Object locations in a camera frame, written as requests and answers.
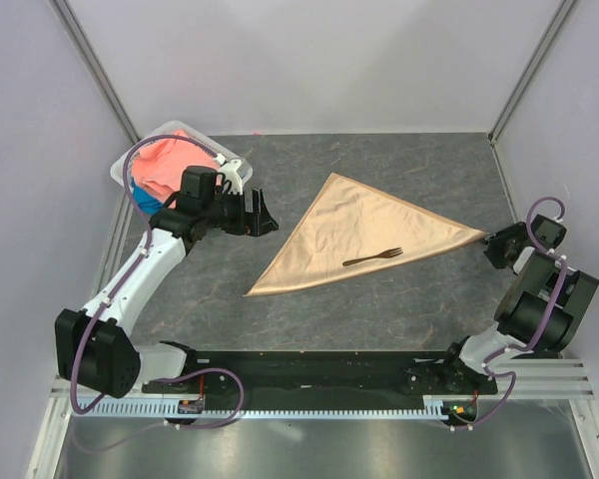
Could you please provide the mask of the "brown wooden fork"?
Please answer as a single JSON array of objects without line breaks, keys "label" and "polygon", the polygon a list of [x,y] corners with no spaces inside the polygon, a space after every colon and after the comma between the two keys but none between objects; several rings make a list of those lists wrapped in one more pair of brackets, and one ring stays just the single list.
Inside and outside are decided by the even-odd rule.
[{"label": "brown wooden fork", "polygon": [[373,255],[369,255],[369,256],[365,256],[365,257],[358,257],[358,258],[354,258],[354,259],[348,259],[345,260],[341,265],[343,267],[349,267],[349,266],[353,266],[368,260],[374,260],[374,259],[391,259],[394,257],[397,257],[399,255],[403,254],[403,250],[401,247],[395,247],[395,248],[390,248],[390,249],[386,249],[380,253],[376,253]]}]

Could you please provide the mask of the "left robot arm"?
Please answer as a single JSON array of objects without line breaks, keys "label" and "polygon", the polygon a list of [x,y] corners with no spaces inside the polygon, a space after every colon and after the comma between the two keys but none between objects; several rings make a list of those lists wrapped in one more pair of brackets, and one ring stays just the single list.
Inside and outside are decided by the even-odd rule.
[{"label": "left robot arm", "polygon": [[140,244],[110,282],[80,310],[55,321],[59,374],[77,386],[121,398],[138,382],[165,379],[178,392],[199,381],[188,350],[174,342],[135,347],[132,330],[167,275],[208,231],[260,237],[278,229],[264,194],[245,195],[225,174],[188,167],[181,188],[149,219]]}]

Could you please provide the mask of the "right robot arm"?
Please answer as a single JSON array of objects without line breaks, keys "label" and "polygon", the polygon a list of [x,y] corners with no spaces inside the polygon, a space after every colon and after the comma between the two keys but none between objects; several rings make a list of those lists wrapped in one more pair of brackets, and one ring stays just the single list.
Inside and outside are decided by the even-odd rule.
[{"label": "right robot arm", "polygon": [[453,343],[437,367],[437,380],[456,393],[503,377],[497,367],[530,353],[558,353],[573,339],[599,280],[567,265],[557,254],[567,228],[559,219],[537,215],[483,241],[484,255],[515,279],[484,332]]}]

